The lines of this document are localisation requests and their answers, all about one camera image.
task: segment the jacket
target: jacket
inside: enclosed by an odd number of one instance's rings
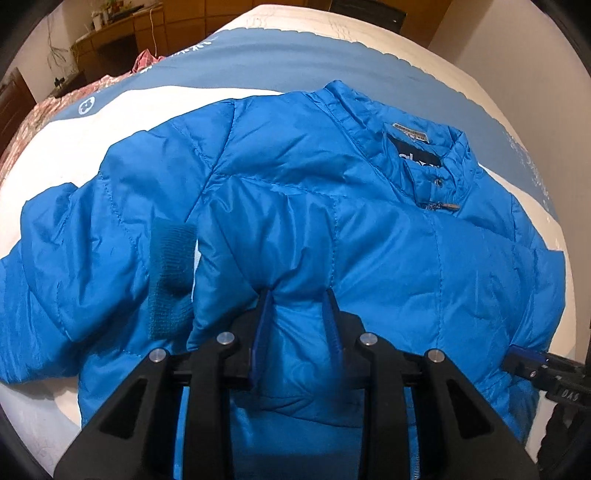
[[[156,281],[178,268],[179,288]],[[79,375],[85,423],[152,348],[198,348],[270,288],[265,372],[232,397],[237,478],[354,478],[363,401],[327,388],[329,287],[397,348],[445,351],[526,438],[537,393],[501,362],[548,348],[563,254],[463,132],[338,81],[173,118],[27,202],[0,264],[0,379]]]

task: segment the silver bolt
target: silver bolt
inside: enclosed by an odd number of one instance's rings
[[[375,333],[365,332],[359,335],[359,341],[365,346],[372,346],[378,343],[378,336]]]
[[[217,342],[221,345],[230,345],[236,337],[232,332],[222,332],[217,336]]]
[[[166,358],[166,350],[164,350],[164,348],[155,348],[154,350],[152,350],[150,352],[150,354],[148,355],[148,358],[153,361],[155,364],[161,362],[162,360],[164,360]]]
[[[436,348],[434,348],[433,350],[429,350],[427,352],[427,357],[434,364],[440,364],[445,360],[445,353],[443,353],[441,350],[437,350]]]

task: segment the mattress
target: mattress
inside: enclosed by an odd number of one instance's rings
[[[261,5],[201,43],[60,112],[33,138],[0,189],[0,257],[20,238],[23,204],[51,186],[83,185],[112,144],[218,100],[314,91],[335,79],[466,132],[480,164],[517,197],[547,246],[565,252],[566,308],[551,351],[573,356],[574,292],[566,244],[517,133],[478,83],[454,65],[390,31],[328,12]],[[80,429],[76,391],[75,379],[0,385],[0,404],[50,473]],[[530,453],[539,448],[549,409],[540,408]]]

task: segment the wooden headboard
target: wooden headboard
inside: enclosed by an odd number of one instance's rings
[[[14,69],[0,86],[0,158],[35,103],[21,72]]]

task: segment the jacket label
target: jacket label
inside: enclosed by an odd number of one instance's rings
[[[431,165],[432,167],[441,167],[441,160],[438,156],[430,152],[419,150],[417,147],[402,142],[398,138],[394,138],[392,135],[388,135],[388,138],[394,144],[396,150],[398,150],[398,155],[401,158],[415,161],[422,166]]]
[[[425,132],[419,130],[413,130],[412,128],[405,127],[400,124],[393,124],[394,128],[399,129],[403,134],[408,135],[413,140],[420,140],[421,142],[429,143],[429,137]]]

